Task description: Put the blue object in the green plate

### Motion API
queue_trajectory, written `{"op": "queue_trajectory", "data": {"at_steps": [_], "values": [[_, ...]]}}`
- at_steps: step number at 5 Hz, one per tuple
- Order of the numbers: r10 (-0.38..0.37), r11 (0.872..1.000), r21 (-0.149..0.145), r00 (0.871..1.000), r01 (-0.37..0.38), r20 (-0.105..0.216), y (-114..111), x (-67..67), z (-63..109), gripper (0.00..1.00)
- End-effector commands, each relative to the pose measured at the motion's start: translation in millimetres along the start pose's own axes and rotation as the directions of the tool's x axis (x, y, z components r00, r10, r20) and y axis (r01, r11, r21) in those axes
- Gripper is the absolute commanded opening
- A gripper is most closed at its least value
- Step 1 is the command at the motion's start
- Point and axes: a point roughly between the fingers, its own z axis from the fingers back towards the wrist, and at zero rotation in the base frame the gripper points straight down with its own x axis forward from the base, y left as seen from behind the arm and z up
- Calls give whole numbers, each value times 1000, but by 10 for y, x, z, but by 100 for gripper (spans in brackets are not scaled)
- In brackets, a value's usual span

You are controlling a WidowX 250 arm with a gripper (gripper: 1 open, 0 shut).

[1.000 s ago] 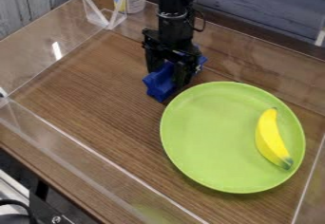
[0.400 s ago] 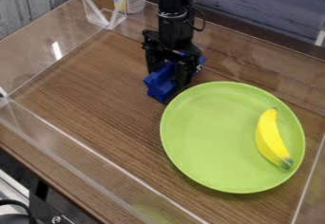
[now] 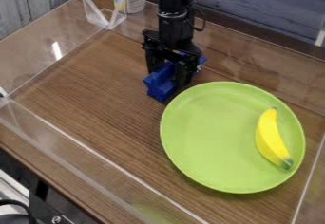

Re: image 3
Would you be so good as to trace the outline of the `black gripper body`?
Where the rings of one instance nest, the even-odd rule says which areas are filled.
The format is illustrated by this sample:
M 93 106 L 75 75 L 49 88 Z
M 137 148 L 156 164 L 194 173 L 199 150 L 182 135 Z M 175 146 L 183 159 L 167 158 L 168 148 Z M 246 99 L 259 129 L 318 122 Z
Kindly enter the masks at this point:
M 141 31 L 143 43 L 141 48 L 152 48 L 167 56 L 171 52 L 184 52 L 191 56 L 202 55 L 202 50 L 192 43 L 194 31 L 202 31 L 202 28 L 194 26 L 194 15 L 159 16 L 159 29 L 144 29 Z

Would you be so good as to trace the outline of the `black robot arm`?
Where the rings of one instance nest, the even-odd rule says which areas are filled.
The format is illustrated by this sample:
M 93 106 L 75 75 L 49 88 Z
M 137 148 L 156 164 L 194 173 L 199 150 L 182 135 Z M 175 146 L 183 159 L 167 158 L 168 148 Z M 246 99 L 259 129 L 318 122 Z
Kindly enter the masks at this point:
M 164 62 L 169 61 L 175 65 L 171 80 L 176 88 L 184 87 L 191 82 L 203 55 L 192 43 L 194 31 L 204 29 L 194 26 L 192 1 L 157 0 L 159 29 L 141 31 L 147 70 L 156 72 Z

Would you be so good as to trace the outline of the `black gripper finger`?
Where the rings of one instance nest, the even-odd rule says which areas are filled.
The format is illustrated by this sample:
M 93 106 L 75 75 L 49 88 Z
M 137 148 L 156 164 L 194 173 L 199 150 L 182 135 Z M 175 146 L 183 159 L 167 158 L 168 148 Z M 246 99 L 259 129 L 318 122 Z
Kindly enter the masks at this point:
M 164 63 L 163 53 L 152 48 L 147 48 L 145 63 L 148 72 L 155 72 Z
M 192 76 L 198 73 L 198 64 L 178 62 L 175 66 L 175 85 L 182 89 L 190 82 Z

